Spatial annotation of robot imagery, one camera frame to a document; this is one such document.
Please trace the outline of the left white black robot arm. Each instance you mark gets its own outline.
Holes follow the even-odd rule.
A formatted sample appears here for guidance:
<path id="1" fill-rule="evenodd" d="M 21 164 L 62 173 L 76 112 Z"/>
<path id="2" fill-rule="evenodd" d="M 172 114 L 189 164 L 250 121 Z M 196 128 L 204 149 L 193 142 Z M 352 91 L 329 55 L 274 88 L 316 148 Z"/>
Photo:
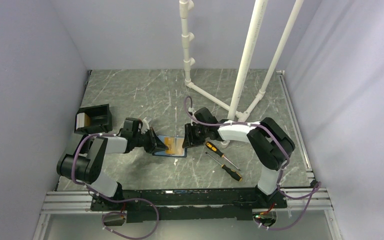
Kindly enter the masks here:
<path id="1" fill-rule="evenodd" d="M 139 118 L 126 118 L 118 133 L 76 131 L 58 160 L 56 172 L 103 198 L 109 209 L 117 210 L 124 203 L 123 187 L 103 172 L 104 158 L 128 154 L 135 148 L 148 154 L 168 150 L 149 123 Z"/>

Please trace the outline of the dark blue card holder wallet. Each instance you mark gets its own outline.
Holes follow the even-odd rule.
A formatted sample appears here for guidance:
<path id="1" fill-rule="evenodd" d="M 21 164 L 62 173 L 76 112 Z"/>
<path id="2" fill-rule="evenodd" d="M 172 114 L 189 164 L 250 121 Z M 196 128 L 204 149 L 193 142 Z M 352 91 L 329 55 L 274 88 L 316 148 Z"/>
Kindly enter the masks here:
<path id="1" fill-rule="evenodd" d="M 185 158 L 187 156 L 187 149 L 183 148 L 183 136 L 164 136 L 159 135 L 158 138 L 168 147 L 168 149 L 155 152 L 152 155 L 158 157 L 174 157 Z"/>

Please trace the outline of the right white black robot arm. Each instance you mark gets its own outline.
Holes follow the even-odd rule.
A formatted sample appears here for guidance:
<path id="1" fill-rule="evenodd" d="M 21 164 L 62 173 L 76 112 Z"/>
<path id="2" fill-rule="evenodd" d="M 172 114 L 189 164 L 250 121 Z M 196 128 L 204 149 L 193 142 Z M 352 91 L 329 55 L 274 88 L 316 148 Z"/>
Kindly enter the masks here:
<path id="1" fill-rule="evenodd" d="M 255 200 L 260 207 L 269 207 L 275 201 L 281 169 L 296 149 L 286 132 L 270 117 L 257 122 L 217 120 L 206 107 L 195 112 L 191 119 L 193 123 L 184 125 L 184 149 L 204 145 L 207 139 L 244 142 L 252 146 L 262 164 Z"/>

